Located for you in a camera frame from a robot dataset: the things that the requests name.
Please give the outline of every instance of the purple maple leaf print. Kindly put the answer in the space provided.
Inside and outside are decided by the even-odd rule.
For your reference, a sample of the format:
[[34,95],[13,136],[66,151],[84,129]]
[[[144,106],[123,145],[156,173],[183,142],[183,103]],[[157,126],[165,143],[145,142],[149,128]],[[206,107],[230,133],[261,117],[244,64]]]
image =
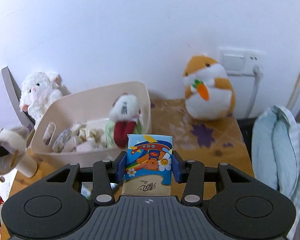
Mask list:
[[192,125],[193,130],[191,133],[197,137],[197,141],[200,147],[203,145],[207,148],[210,148],[211,144],[215,142],[215,139],[212,136],[213,129],[207,128],[204,124],[202,125]]
[[224,143],[222,146],[223,147],[231,147],[231,146],[233,146],[233,144],[230,142],[227,142],[227,143]]

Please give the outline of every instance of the red plush leg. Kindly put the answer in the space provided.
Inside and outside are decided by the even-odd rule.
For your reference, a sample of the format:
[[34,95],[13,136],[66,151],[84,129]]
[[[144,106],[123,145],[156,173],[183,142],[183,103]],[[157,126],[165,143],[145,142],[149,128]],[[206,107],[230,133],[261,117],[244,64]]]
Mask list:
[[124,148],[128,143],[128,134],[133,133],[136,125],[136,122],[116,122],[113,134],[115,144]]

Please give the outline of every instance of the beige storage basket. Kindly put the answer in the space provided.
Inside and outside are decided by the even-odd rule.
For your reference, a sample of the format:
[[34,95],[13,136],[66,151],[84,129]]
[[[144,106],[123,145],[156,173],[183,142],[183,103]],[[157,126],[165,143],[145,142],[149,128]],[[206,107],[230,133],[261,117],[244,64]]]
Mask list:
[[[64,129],[77,122],[85,123],[96,120],[98,126],[104,129],[114,101],[125,92],[138,98],[143,133],[150,134],[151,112],[148,90],[141,82],[126,82],[94,88],[58,99],[49,107],[39,123],[31,142],[32,152],[57,168],[71,162],[77,162],[81,167],[90,167],[96,161],[114,160],[122,149],[112,148],[85,153],[53,153],[52,145]],[[45,145],[43,135],[50,122],[53,122],[56,128],[49,145]]]

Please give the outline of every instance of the black circular joint cover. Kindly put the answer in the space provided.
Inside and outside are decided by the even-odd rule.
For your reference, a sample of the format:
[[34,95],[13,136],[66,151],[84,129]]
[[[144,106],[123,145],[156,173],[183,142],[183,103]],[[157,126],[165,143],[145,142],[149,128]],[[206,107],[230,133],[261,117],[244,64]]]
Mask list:
[[87,219],[86,198],[69,185],[35,183],[10,197],[2,208],[7,229],[20,238],[47,239],[68,234]]
[[210,200],[207,214],[221,231],[243,239],[285,236],[296,217],[293,203],[261,182],[224,188]]

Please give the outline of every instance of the wall outlet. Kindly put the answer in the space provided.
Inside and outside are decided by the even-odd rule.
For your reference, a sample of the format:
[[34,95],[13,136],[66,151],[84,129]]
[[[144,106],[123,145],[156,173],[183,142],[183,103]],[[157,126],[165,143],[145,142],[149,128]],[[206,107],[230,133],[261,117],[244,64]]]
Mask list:
[[228,75],[254,76],[254,65],[264,67],[266,53],[263,51],[231,47],[221,47],[219,49],[219,62],[226,69]]

